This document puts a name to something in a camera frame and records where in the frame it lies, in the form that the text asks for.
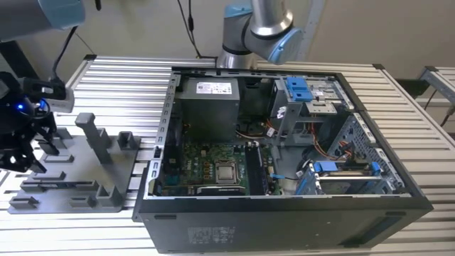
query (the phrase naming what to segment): wall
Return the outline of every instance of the wall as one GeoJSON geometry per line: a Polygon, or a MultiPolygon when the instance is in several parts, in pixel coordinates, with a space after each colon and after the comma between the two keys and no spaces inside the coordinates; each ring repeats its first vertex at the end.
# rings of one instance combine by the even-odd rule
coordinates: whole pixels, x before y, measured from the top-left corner
{"type": "MultiPolygon", "coordinates": [[[[202,55],[218,55],[222,41],[225,4],[236,0],[193,0],[194,37],[202,55]]],[[[85,0],[86,20],[78,35],[98,55],[137,57],[196,56],[182,25],[176,0],[101,0],[102,10],[93,0],[85,0]]],[[[181,0],[188,10],[188,0],[181,0]]],[[[286,0],[294,14],[294,25],[304,27],[309,0],[286,0]]],[[[47,77],[67,31],[47,31],[18,41],[41,78],[47,77]]],[[[74,37],[61,59],[58,74],[67,79],[89,51],[74,37]]]]}
{"type": "Polygon", "coordinates": [[[455,67],[453,0],[326,0],[308,61],[380,63],[397,78],[455,67]]]}

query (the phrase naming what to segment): blue pci retention bracket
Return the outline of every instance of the blue pci retention bracket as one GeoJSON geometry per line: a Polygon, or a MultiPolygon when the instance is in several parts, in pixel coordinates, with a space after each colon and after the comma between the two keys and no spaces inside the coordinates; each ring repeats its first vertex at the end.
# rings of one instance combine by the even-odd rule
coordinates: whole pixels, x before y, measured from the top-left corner
{"type": "Polygon", "coordinates": [[[301,77],[286,77],[285,86],[293,101],[310,102],[312,94],[308,90],[306,81],[301,77]]]}

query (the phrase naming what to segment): blue clip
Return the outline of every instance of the blue clip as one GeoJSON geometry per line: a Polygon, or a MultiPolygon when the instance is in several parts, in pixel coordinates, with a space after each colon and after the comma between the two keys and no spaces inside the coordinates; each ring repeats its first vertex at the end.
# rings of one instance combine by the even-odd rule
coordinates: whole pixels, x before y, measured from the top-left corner
{"type": "Polygon", "coordinates": [[[306,81],[301,77],[286,77],[285,86],[293,101],[310,102],[312,94],[308,90],[306,81]]]}
{"type": "Polygon", "coordinates": [[[381,174],[381,167],[378,166],[378,163],[372,162],[370,168],[372,168],[372,176],[378,176],[378,174],[381,174]]]}
{"type": "Polygon", "coordinates": [[[305,184],[306,184],[306,179],[304,179],[304,180],[301,181],[301,183],[300,183],[300,185],[298,185],[298,189],[297,189],[297,191],[296,191],[296,195],[300,195],[301,190],[302,190],[304,187],[305,187],[305,184]]]}
{"type": "Polygon", "coordinates": [[[274,179],[284,179],[285,178],[282,175],[276,175],[273,173],[270,173],[269,176],[274,179]]]}
{"type": "Polygon", "coordinates": [[[313,164],[314,172],[336,172],[338,168],[336,167],[336,162],[321,161],[313,164]]]}

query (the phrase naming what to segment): table surface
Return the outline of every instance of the table surface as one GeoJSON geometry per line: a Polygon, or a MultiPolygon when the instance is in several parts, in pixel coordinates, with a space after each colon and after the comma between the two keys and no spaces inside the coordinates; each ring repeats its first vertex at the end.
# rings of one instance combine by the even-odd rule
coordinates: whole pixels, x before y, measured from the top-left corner
{"type": "MultiPolygon", "coordinates": [[[[7,201],[25,174],[0,172],[0,253],[11,255],[156,255],[141,223],[130,220],[145,161],[150,158],[160,108],[172,66],[212,67],[212,60],[97,57],[84,61],[67,81],[74,109],[55,114],[58,126],[74,135],[79,112],[96,115],[109,134],[132,131],[142,137],[124,209],[118,213],[10,215],[7,201]]],[[[434,210],[370,250],[354,255],[455,255],[455,142],[393,83],[372,65],[290,62],[258,69],[341,72],[402,161],[434,210]]],[[[225,255],[352,255],[345,251],[286,251],[225,255]]]]}

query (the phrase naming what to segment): sticker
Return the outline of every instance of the sticker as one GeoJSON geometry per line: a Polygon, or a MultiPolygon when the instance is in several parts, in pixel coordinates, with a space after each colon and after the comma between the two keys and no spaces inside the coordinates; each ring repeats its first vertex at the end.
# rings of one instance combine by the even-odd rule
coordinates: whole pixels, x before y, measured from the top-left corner
{"type": "Polygon", "coordinates": [[[296,175],[297,175],[298,178],[301,178],[301,176],[304,175],[304,172],[302,171],[297,171],[296,175]]]}
{"type": "Polygon", "coordinates": [[[268,128],[268,131],[266,131],[266,136],[273,136],[273,133],[274,133],[274,129],[273,128],[268,128]]]}
{"type": "Polygon", "coordinates": [[[232,94],[230,83],[198,82],[196,85],[196,94],[232,94]]]}
{"type": "Polygon", "coordinates": [[[234,227],[189,227],[190,244],[232,244],[234,227]]]}
{"type": "Polygon", "coordinates": [[[312,92],[312,95],[314,96],[324,96],[324,93],[321,91],[310,91],[312,92]]]}

